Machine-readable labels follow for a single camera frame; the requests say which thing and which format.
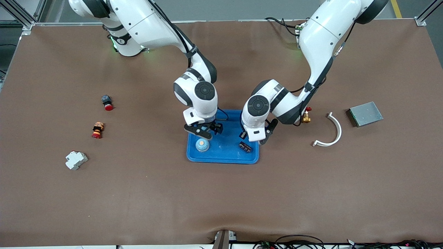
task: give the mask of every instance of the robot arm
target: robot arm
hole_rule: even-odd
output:
[[[69,0],[69,3],[79,15],[99,19],[122,55],[134,56],[147,47],[178,47],[190,62],[186,72],[174,82],[176,97],[189,107],[183,112],[185,130],[206,139],[212,138],[210,129],[221,133],[222,129],[215,124],[218,96],[213,84],[217,70],[156,3],[152,0]],[[198,124],[209,129],[194,129]]]
[[[241,116],[249,141],[262,141],[262,144],[266,142],[272,133],[264,125],[269,113],[274,114],[285,125],[299,121],[308,102],[324,83],[335,59],[333,52],[339,40],[354,22],[365,24],[374,19],[387,2],[388,0],[328,0],[317,9],[306,22],[299,38],[311,76],[297,97],[275,80],[263,81],[254,89]],[[259,99],[265,105],[254,104]]]

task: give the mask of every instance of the blue plastic tray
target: blue plastic tray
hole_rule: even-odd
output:
[[[242,132],[240,127],[240,110],[224,110],[229,115],[228,121],[217,121],[223,124],[223,133],[214,135],[209,141],[209,149],[200,152],[195,148],[195,143],[200,137],[190,134],[188,136],[188,148],[186,155],[192,162],[201,163],[238,163],[254,164],[258,161],[259,145],[258,142],[249,142],[248,139],[242,140],[239,135]],[[226,119],[226,115],[220,110],[217,111],[218,119]],[[238,147],[243,141],[252,147],[250,153],[246,153]]]

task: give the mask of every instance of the blue ball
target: blue ball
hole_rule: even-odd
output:
[[[209,141],[206,139],[200,138],[195,143],[195,147],[197,148],[198,151],[205,152],[209,149]]]

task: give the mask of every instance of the gray metal box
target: gray metal box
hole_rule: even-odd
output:
[[[357,127],[369,125],[383,119],[374,102],[369,102],[349,109]]]

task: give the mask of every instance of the brown work surface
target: brown work surface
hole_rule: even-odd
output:
[[[217,67],[223,109],[241,109],[263,80],[293,90],[309,77],[284,27],[180,27]],[[120,56],[100,26],[23,37],[0,94],[0,245],[207,243],[221,229],[242,241],[443,240],[443,70],[414,20],[358,24],[309,104],[312,122],[280,124],[255,165],[188,161],[172,91],[185,69],[175,47]],[[352,127],[345,111],[370,101],[385,119]],[[334,140],[331,111],[341,140],[312,147]],[[78,171],[64,164],[72,150],[89,158]]]

